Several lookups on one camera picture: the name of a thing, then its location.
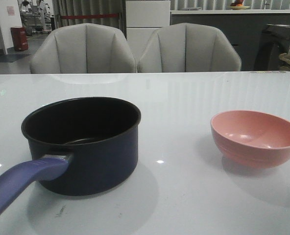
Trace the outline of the pink plastic bowl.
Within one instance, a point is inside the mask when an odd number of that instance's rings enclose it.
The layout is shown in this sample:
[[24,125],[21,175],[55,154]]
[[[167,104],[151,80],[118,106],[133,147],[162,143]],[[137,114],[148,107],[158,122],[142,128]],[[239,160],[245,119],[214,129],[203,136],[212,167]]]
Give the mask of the pink plastic bowl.
[[271,114],[231,110],[211,119],[219,151],[241,165],[272,168],[290,159],[290,122]]

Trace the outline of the right grey upholstered chair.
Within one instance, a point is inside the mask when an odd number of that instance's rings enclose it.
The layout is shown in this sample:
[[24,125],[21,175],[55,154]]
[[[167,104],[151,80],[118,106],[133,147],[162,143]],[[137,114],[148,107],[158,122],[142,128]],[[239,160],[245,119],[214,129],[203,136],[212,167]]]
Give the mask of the right grey upholstered chair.
[[242,61],[218,28],[179,23],[155,30],[138,60],[139,73],[240,71]]

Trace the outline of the grey upholstered chair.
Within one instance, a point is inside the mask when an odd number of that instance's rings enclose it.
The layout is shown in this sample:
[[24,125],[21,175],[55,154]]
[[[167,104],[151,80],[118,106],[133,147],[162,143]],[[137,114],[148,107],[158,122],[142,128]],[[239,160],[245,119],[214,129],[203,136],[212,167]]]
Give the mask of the grey upholstered chair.
[[135,73],[130,46],[117,28],[94,23],[52,31],[30,62],[32,74]]
[[179,23],[155,30],[138,60],[139,73],[240,71],[242,61],[218,28]]

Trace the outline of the left grey upholstered chair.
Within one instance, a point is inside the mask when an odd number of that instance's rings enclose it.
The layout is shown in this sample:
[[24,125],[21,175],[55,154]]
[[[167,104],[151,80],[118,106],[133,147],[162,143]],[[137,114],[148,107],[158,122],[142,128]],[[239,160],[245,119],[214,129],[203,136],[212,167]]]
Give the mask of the left grey upholstered chair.
[[32,74],[135,73],[130,46],[117,28],[94,23],[52,31],[30,62]]

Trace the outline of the white cabinet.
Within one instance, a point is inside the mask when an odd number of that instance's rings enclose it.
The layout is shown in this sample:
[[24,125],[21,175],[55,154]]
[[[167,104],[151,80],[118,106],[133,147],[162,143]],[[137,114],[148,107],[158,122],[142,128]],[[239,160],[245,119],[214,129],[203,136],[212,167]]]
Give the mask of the white cabinet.
[[169,0],[127,0],[126,37],[131,51],[138,60],[153,31],[168,26]]

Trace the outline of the grey counter with white top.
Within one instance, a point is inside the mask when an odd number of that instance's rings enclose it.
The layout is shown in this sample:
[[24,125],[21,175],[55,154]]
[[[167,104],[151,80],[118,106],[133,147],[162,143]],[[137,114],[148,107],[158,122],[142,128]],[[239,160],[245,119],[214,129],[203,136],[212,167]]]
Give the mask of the grey counter with white top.
[[254,71],[261,32],[267,24],[290,25],[290,10],[173,10],[170,23],[213,26],[228,38],[242,60],[242,71]]

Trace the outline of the fruit plate on counter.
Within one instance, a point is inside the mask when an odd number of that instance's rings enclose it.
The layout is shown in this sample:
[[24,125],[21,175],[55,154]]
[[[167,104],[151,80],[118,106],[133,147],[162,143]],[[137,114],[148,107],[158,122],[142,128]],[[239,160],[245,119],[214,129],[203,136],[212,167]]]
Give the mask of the fruit plate on counter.
[[249,9],[250,6],[245,6],[244,0],[233,0],[230,3],[229,8],[232,10],[246,10]]

